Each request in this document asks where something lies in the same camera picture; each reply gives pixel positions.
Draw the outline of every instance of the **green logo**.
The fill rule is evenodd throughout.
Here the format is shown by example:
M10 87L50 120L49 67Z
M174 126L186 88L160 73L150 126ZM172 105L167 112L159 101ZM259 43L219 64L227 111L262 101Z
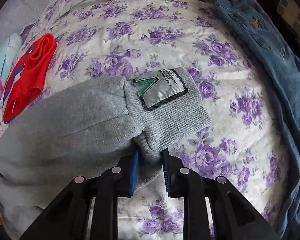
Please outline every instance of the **green logo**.
M158 80L159 80L158 78L150 78L150 79L141 80L140 82L134 82L133 85L135 87L144 86L137 93L138 97L143 96L143 94L149 89L149 87L151 87L152 85L154 85Z

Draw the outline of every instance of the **blue stripe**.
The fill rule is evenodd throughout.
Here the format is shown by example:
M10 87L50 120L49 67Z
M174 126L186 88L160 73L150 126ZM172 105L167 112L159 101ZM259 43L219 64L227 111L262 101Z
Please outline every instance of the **blue stripe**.
M30 48L27 50L27 52L25 53L25 62L27 61L27 58L28 58L28 54L30 53L30 51L33 49L33 44L30 46ZM18 75L22 70L23 70L23 68L25 67L25 63L23 64L23 65L21 65L17 70L16 70L16 72L13 74L13 79L12 79L12 82L11 82L11 85L10 85L10 87L8 88L8 90L4 93L4 95L3 95L3 105L4 105L4 102L5 102L5 100L7 99L7 97L8 97L8 95L9 95L9 93L10 93L10 90L11 90L11 88L12 88L12 84L13 84L13 82L14 82L14 79L15 79L15 77L16 77L16 75Z
M8 90L7 90L7 91L4 93L4 95L3 95L3 104L4 104L5 100L6 100L7 97L8 97L8 94L9 94L11 88L12 88L12 84L13 84L13 81L14 81L16 75L18 75L18 74L23 70L24 66L25 66L24 64L21 65L21 66L16 70L16 72L13 74L13 79L12 79L11 85L10 85L10 87L8 88Z

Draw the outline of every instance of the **white bedsheet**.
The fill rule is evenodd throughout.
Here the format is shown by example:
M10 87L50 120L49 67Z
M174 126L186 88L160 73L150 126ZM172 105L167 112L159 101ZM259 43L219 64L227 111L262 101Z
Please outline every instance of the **white bedsheet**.
M196 81L212 123L172 145L170 153L202 176L227 177L275 226L288 152L255 66L209 0L51 0L17 59L47 32L58 47L44 92L29 107L89 78L132 79L184 67ZM7 128L1 102L0 137ZM18 238L26 226L13 225L9 214L3 215L8 231L19 232ZM133 198L119 199L118 220L119 239L182 239L183 203L167 196L160 174Z

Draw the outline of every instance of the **red cloth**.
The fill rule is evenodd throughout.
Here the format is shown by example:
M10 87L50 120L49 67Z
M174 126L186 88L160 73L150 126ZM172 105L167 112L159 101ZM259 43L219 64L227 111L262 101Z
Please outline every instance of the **red cloth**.
M57 43L47 33L35 41L13 68L4 89L3 122L8 123L42 93Z

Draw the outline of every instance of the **metal screw head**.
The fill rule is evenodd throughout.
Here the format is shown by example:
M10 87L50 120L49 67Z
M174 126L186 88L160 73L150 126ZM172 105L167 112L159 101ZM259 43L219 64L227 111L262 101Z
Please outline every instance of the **metal screw head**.
M82 183L84 181L84 177L82 177L82 176L78 176L78 177L75 177L74 178L74 182L75 183Z
M120 173L121 172L121 168L120 167L113 167L111 169L112 173Z
M225 177L218 177L217 182L219 182L221 184L225 184L227 182L227 179Z
M190 172L190 170L188 168L183 167L183 168L180 169L180 172L182 174L188 174Z

